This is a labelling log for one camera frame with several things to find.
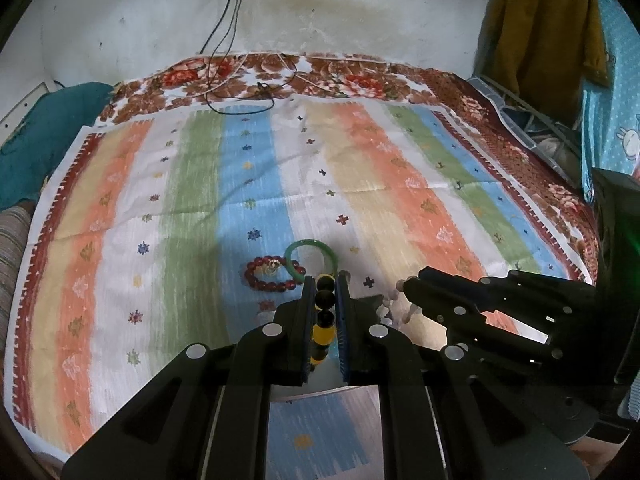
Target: black bead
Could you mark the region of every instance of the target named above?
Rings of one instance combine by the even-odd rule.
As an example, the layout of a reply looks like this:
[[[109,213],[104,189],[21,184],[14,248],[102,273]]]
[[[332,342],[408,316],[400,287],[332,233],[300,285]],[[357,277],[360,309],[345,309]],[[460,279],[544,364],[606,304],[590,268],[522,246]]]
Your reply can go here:
[[[320,290],[316,294],[316,305],[323,310],[329,309],[335,304],[335,295],[330,290]]]
[[[320,328],[331,328],[334,323],[335,316],[330,310],[320,310],[316,315],[316,325]]]
[[[316,282],[318,290],[328,290],[333,292],[335,288],[335,280],[331,276],[321,276]]]

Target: black cable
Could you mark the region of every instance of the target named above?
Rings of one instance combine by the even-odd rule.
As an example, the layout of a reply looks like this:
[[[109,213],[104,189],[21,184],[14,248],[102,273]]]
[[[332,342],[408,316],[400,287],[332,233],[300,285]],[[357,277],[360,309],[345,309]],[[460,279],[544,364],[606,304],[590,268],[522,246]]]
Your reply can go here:
[[[209,44],[209,41],[211,41],[211,38],[213,37],[213,35],[216,33],[216,31],[218,30],[218,27],[220,26],[220,23],[222,23],[222,20],[225,19],[226,16],[226,11],[229,8],[229,3],[231,3],[231,0],[226,0],[226,5],[225,5],[225,10],[222,11],[222,16],[220,16],[220,19],[218,20],[218,22],[216,23],[216,26],[213,28],[213,30],[211,31],[211,34],[209,34],[209,37],[207,38],[207,41],[204,42],[204,45],[202,46],[202,48],[200,49],[199,54],[202,54],[204,52],[204,49],[207,47],[207,45]]]
[[[222,65],[222,63],[224,62],[224,60],[227,58],[227,56],[229,55],[229,52],[231,51],[231,48],[233,46],[234,40],[236,38],[236,31],[238,30],[238,17],[240,14],[240,7],[242,5],[242,0],[236,0],[236,6],[234,7],[234,13],[231,17],[232,23],[233,23],[233,28],[234,28],[234,33],[231,36],[231,42],[229,43],[229,47],[225,52],[225,55],[222,57],[222,60],[220,61],[218,68],[216,69],[216,73],[214,74],[214,79],[216,78],[216,76],[218,75],[218,70],[220,69],[220,66]],[[227,29],[227,32],[224,36],[224,38],[220,41],[220,43],[218,44],[218,46],[216,47],[216,49],[213,51],[213,53],[211,54],[211,56],[209,57],[209,65],[207,67],[207,89],[210,88],[211,86],[211,82],[210,82],[210,66],[211,66],[211,61],[213,60],[213,57],[216,53],[216,51],[218,50],[218,48],[220,47],[220,44],[222,44],[222,42],[225,40],[225,38],[228,36],[229,31],[231,29],[232,24],[229,24],[229,28]],[[261,114],[263,112],[267,112],[268,110],[271,110],[275,105],[275,100],[273,98],[273,95],[271,94],[271,91],[277,90],[279,88],[284,88],[286,85],[288,85],[289,83],[291,83],[291,81],[293,81],[293,79],[296,77],[296,75],[298,74],[298,67],[296,66],[296,64],[293,64],[293,69],[294,69],[294,73],[293,75],[288,79],[288,81],[277,85],[275,87],[271,87],[269,85],[266,85],[264,83],[258,82],[257,86],[258,86],[258,91],[256,93],[254,93],[251,96],[248,97],[236,97],[235,99],[239,99],[239,100],[254,100],[255,98],[258,97],[262,97],[265,96],[267,99],[271,100],[271,105],[269,105],[267,108],[263,108],[262,110],[254,110],[252,112],[222,112],[220,110],[216,110],[213,106],[211,106],[211,102],[209,101],[209,90],[207,90],[205,92],[205,101],[207,102],[207,106],[210,108],[210,110],[214,111],[215,113],[219,114],[219,115],[252,115],[252,114]],[[220,99],[224,99],[225,97],[223,96],[219,96],[217,94],[214,94],[215,97],[218,97]]]
[[[240,15],[240,7],[241,7],[241,5],[242,5],[242,0],[236,0],[236,6],[234,8],[234,15],[231,17],[231,20],[233,22],[234,33],[231,35],[231,41],[229,42],[229,46],[228,46],[228,49],[225,52],[225,55],[222,57],[222,60],[220,61],[218,67],[216,68],[216,73],[214,74],[214,78],[216,78],[216,76],[218,75],[218,71],[220,70],[220,66],[225,61],[227,56],[229,55],[229,52],[231,51],[231,47],[234,44],[234,40],[236,39],[236,32],[238,31],[238,17]],[[210,67],[211,67],[211,61],[213,60],[213,56],[215,55],[216,51],[218,50],[218,48],[220,47],[222,42],[228,36],[229,31],[231,30],[231,25],[232,24],[230,23],[229,24],[229,29],[227,29],[224,38],[222,38],[222,40],[220,41],[220,43],[218,44],[216,49],[213,51],[213,53],[209,57],[209,65],[207,67],[207,89],[209,89],[210,86],[211,86],[210,76],[209,76]],[[270,88],[268,87],[268,85],[265,85],[264,83],[258,83],[258,88],[260,89],[260,91],[256,92],[252,97],[255,98],[255,96],[257,96],[258,94],[262,94],[263,92],[267,91],[268,92],[268,97],[269,97],[269,99],[271,99],[271,105],[269,107],[267,107],[267,108],[262,109],[262,110],[254,110],[253,112],[221,112],[220,110],[216,110],[213,106],[211,106],[211,102],[209,101],[209,95],[208,95],[209,91],[208,90],[207,90],[207,92],[205,92],[204,96],[205,96],[205,101],[207,102],[207,106],[212,111],[214,111],[215,113],[217,113],[219,115],[252,115],[252,114],[261,114],[263,112],[271,110],[276,105],[276,103],[275,103],[275,101],[273,99],[273,96],[271,95],[271,92],[269,91]]]
[[[236,18],[236,16],[238,15],[238,10],[239,10],[239,1],[241,0],[236,0],[236,4],[234,6],[234,12],[231,15],[231,21],[229,22],[229,26],[226,30],[225,35],[222,37],[222,40],[220,40],[220,42],[216,45],[216,47],[213,49],[213,52],[211,53],[211,56],[209,56],[209,62],[207,63],[207,91],[204,93],[205,99],[207,100],[207,103],[209,102],[208,98],[207,98],[207,93],[209,93],[209,89],[211,88],[211,62],[213,61],[213,57],[216,55],[216,52],[218,51],[218,49],[220,48],[220,45],[222,44],[223,41],[225,41],[226,37],[229,35],[229,32],[231,31],[231,27],[234,24],[234,18]],[[216,73],[214,74],[214,76],[218,75],[218,71],[220,70],[220,65],[218,65],[218,68],[216,69]]]

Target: floral bedspread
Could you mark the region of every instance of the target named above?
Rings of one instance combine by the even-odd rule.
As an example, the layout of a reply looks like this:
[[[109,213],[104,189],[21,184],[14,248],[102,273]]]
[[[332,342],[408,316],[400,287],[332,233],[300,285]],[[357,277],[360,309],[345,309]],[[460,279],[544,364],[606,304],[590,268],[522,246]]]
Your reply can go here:
[[[556,234],[566,238],[572,250],[579,254],[588,272],[575,268],[571,277],[595,281],[598,241],[591,208],[579,192],[567,189],[544,162],[517,141],[489,99],[452,73],[389,63],[364,55],[257,53],[212,59],[197,56],[117,86],[113,100],[95,126],[119,124],[140,115],[197,106],[207,101],[264,97],[258,83],[269,85],[270,95],[276,99],[301,94],[443,105],[458,125],[527,189],[540,211],[552,222]]]

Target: green jade bangle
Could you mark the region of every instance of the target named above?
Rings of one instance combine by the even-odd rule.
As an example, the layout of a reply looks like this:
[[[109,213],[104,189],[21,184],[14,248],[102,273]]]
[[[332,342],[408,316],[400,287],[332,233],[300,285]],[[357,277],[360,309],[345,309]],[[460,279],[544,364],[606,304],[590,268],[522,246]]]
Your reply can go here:
[[[338,275],[338,256],[336,256],[335,253],[331,250],[331,247],[329,247],[327,244],[323,244],[320,240],[312,240],[311,238],[306,238],[305,240],[298,240],[297,242],[293,242],[289,247],[287,247],[287,250],[284,251],[284,258],[287,261],[285,267],[287,268],[287,272],[294,280],[296,280],[298,283],[303,283],[305,281],[305,277],[297,272],[297,270],[294,269],[293,264],[291,263],[291,253],[294,251],[294,249],[302,246],[312,246],[320,249],[322,253],[328,256],[331,260],[332,276],[335,278]]]

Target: bed sheet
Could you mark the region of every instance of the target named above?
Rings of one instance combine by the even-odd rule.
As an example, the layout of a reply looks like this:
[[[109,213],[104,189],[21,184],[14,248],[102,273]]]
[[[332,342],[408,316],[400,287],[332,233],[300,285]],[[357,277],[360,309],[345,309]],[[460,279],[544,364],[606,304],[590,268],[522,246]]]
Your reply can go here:
[[[425,265],[473,280],[521,269],[593,281],[590,209],[464,81],[311,56],[210,70],[220,67],[216,109],[260,113],[203,105],[206,61],[187,60],[120,86],[43,193],[4,384],[32,447],[66,459],[185,346],[236,342],[296,298],[249,288],[244,269],[300,238],[337,252],[354,297],[388,294]],[[272,109],[229,101],[256,80],[282,84]],[[317,253],[297,258],[323,269]],[[395,317],[407,309],[392,305]],[[524,330],[500,313],[489,321]],[[422,317],[402,330],[431,348],[445,341]],[[357,388],[274,403],[268,478],[379,478],[376,402]]]

